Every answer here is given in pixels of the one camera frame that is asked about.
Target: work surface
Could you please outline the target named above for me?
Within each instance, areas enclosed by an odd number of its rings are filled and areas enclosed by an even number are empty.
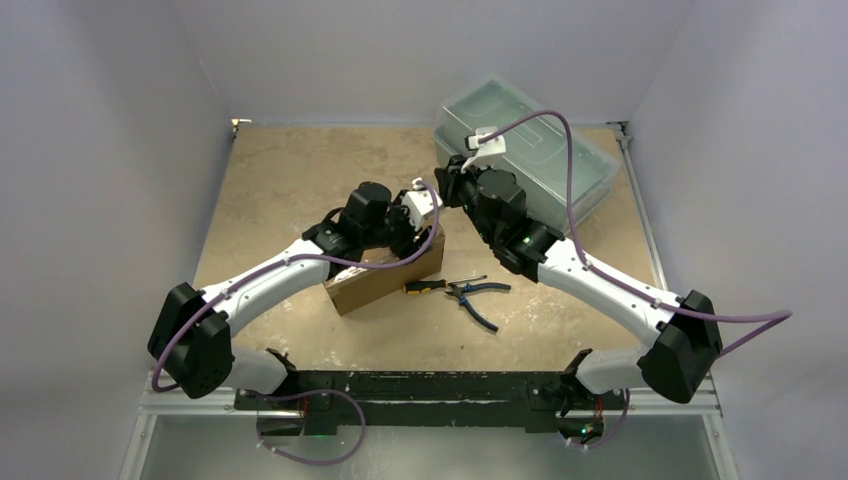
[[[621,158],[613,133],[581,130]],[[363,181],[396,193],[423,177],[435,185],[429,128],[240,129],[195,285],[220,282],[288,247]],[[300,369],[560,370],[584,348],[636,343],[614,321],[561,291],[512,275],[480,240],[465,214],[445,211],[441,275],[486,274],[512,291],[480,293],[474,306],[500,326],[477,325],[440,292],[397,291],[340,317],[324,288],[312,287],[272,308],[235,339],[253,349],[288,351]],[[651,259],[625,168],[611,195],[579,227],[584,248],[653,284]]]

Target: transparent storage box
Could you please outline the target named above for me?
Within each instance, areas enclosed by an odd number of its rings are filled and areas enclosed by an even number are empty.
[[[452,155],[470,154],[465,137],[477,128],[502,127],[543,107],[500,77],[489,77],[449,98],[439,109],[433,137],[439,165]],[[554,117],[537,117],[506,135],[506,155],[495,165],[513,172],[527,192],[531,217],[568,233],[565,209],[567,158],[565,132]],[[618,159],[572,130],[574,141],[574,218],[579,223],[612,190]]]

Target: brown box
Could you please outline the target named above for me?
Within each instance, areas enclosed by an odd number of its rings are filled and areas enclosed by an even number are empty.
[[[336,311],[339,315],[344,315],[400,290],[405,283],[440,272],[444,253],[445,232],[439,227],[439,233],[433,239],[430,250],[411,264],[388,270],[348,268],[335,278],[324,282],[324,288],[336,306]],[[366,251],[363,260],[369,263],[391,263],[397,261],[397,257],[392,255],[389,249],[379,248]]]

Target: wall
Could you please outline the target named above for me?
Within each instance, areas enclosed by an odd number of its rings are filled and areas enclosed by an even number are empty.
[[[170,2],[0,5],[0,464],[115,478],[231,126]]]
[[[841,0],[700,0],[631,124],[671,285],[796,312],[714,369],[748,479],[848,467],[845,18]]]
[[[175,0],[233,117],[425,122],[495,72],[580,122],[629,118],[694,0]]]

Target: yellow and black screwdriver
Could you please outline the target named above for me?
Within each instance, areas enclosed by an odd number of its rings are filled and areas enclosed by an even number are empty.
[[[419,293],[427,293],[430,290],[435,290],[437,288],[448,288],[448,283],[476,282],[477,280],[483,280],[484,278],[488,278],[488,276],[480,275],[477,277],[463,278],[462,280],[451,280],[450,282],[447,280],[419,280],[417,282],[409,282],[404,285],[403,293],[407,295],[418,295]]]

